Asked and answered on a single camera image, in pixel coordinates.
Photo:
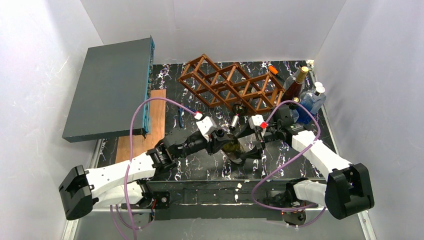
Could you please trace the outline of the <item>dark bottle silver cap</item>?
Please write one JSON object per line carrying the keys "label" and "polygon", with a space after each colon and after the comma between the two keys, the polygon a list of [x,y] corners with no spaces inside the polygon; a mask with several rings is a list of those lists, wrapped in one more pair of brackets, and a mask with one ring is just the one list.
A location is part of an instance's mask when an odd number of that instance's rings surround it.
{"label": "dark bottle silver cap", "polygon": [[240,159],[240,155],[247,151],[242,146],[240,141],[233,134],[227,134],[227,135],[229,135],[229,137],[232,138],[232,141],[224,145],[221,151],[227,156],[227,158],[232,163],[236,165],[243,165],[246,161],[242,162],[242,160]]}

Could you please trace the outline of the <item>blue square glass bottle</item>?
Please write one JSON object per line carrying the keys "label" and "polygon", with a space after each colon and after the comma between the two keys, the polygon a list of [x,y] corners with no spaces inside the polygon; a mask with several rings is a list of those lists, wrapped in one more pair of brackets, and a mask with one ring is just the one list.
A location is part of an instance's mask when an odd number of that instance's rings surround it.
{"label": "blue square glass bottle", "polygon": [[[300,98],[300,104],[315,117],[321,107],[324,105],[327,96],[326,89],[323,86],[317,86],[314,90],[306,91],[303,97]],[[297,123],[308,124],[313,118],[310,117],[300,106],[297,108],[298,119]]]}

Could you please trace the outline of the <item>clear bottle white neck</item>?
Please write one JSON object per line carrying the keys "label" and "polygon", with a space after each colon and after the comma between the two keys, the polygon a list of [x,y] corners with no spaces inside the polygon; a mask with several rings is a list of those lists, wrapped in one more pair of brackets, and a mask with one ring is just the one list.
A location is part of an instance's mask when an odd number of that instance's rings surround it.
{"label": "clear bottle white neck", "polygon": [[322,87],[322,86],[323,86],[323,84],[322,84],[321,82],[316,81],[316,82],[313,84],[313,87],[312,87],[311,89],[309,89],[309,90],[305,91],[304,93],[305,93],[305,94],[306,94],[306,93],[314,93],[314,92],[316,91],[316,88],[317,88],[317,87]]}

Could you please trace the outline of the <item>dark bottle gold cap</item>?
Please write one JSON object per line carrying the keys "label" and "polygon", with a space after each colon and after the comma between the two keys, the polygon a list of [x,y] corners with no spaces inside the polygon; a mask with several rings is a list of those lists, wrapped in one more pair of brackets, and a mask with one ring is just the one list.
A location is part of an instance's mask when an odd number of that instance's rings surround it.
{"label": "dark bottle gold cap", "polygon": [[309,72],[309,68],[307,66],[302,66],[298,70],[298,74],[294,81],[284,92],[281,98],[282,101],[292,100],[293,98],[298,98],[300,96],[300,93],[304,87],[305,78]]}

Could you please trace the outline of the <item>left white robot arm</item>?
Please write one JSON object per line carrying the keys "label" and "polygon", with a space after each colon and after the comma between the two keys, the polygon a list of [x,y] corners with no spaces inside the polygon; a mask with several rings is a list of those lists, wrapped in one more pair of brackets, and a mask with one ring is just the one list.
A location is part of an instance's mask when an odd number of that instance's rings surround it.
{"label": "left white robot arm", "polygon": [[142,179],[166,173],[177,166],[177,160],[206,150],[219,152],[232,138],[222,129],[202,134],[175,128],[153,149],[132,160],[100,168],[73,167],[58,187],[65,218],[69,221],[88,215],[93,209],[108,205],[141,203],[152,198]]}

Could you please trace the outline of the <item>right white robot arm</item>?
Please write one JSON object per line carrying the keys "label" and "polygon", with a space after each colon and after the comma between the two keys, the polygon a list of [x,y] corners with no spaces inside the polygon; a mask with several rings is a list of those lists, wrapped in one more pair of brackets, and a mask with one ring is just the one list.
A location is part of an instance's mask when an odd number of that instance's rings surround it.
{"label": "right white robot arm", "polygon": [[259,202],[255,193],[267,179],[262,179],[251,192],[252,200],[262,207],[282,212],[297,212],[303,207],[292,207],[294,202],[308,202],[328,209],[338,219],[369,210],[375,200],[369,170],[362,163],[353,164],[340,157],[314,133],[311,126],[296,123],[287,105],[275,108],[268,120],[260,114],[251,116],[241,128],[236,138],[254,134],[256,145],[240,156],[241,160],[255,159],[262,155],[266,143],[283,141],[304,156],[325,177],[326,183],[308,178],[297,178],[286,183],[285,192],[275,197],[267,197]]}

